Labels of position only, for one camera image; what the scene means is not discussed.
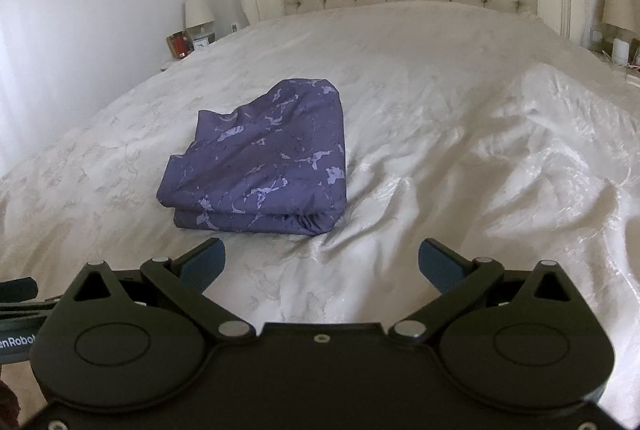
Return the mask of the white candle jar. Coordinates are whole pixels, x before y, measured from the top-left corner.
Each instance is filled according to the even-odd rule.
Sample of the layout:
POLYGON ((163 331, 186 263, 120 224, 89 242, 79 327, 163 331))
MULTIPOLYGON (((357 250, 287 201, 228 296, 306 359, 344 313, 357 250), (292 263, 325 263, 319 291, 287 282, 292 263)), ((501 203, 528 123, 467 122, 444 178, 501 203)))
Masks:
POLYGON ((626 66, 629 60, 629 42, 623 38, 616 37, 612 42, 612 61, 616 65, 626 66))

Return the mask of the small white alarm clock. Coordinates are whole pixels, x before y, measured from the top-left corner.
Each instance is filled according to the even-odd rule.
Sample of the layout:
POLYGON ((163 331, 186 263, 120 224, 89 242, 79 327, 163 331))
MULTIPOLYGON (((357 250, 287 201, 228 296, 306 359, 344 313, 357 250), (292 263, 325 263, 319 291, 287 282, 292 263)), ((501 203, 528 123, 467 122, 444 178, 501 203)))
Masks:
POLYGON ((205 49, 209 45, 207 37, 195 38, 193 40, 193 47, 195 50, 205 49))

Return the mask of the right bedside table lamp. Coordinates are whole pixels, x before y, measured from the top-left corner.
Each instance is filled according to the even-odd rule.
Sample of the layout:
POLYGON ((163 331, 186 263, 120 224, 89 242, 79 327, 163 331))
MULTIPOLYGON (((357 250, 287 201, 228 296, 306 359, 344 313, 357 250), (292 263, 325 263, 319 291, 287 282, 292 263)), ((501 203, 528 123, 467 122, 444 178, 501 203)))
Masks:
POLYGON ((636 34, 632 1, 604 0, 601 24, 606 38, 619 38, 630 44, 636 34))

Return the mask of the purple marble-pattern hooded jacket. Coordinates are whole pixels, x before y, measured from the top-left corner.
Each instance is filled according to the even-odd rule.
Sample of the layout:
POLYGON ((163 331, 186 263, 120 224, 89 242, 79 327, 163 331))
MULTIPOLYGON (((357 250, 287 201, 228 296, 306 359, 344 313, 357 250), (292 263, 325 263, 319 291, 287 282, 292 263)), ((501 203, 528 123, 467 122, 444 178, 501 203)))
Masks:
POLYGON ((156 193, 179 228, 316 236, 347 206, 341 96, 285 79, 229 114, 202 109, 192 143, 156 193))

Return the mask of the cream embroidered bedspread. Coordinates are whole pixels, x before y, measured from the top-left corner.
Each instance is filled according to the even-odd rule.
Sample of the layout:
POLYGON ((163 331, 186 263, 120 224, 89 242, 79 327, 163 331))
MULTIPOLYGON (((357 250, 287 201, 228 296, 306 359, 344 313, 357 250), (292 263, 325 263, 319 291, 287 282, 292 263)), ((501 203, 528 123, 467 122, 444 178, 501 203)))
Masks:
POLYGON ((393 323, 432 300, 420 242, 566 270, 615 346, 602 406, 639 421, 639 91, 526 16, 416 2, 245 28, 137 86, 1 181, 1 276, 42 297, 204 234, 156 192, 202 109, 320 78, 345 114, 348 206, 317 237, 228 234, 207 296, 250 323, 393 323))

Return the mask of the red picture frame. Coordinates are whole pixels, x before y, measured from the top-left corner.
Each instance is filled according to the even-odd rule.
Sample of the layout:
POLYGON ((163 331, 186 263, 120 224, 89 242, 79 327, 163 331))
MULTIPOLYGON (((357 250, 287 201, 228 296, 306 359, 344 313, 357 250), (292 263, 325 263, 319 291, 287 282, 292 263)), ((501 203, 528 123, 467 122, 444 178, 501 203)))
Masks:
POLYGON ((183 60, 194 51, 192 39, 187 31, 181 31, 166 37, 171 55, 176 60, 183 60))

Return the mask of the white bedside table lamp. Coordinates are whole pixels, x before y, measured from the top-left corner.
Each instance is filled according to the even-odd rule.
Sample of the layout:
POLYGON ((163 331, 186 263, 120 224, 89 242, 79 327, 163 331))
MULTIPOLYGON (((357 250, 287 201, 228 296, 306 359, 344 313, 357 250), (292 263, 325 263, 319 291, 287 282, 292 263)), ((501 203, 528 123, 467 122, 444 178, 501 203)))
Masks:
POLYGON ((215 16, 206 0, 184 2, 184 26, 193 39, 213 33, 215 16))

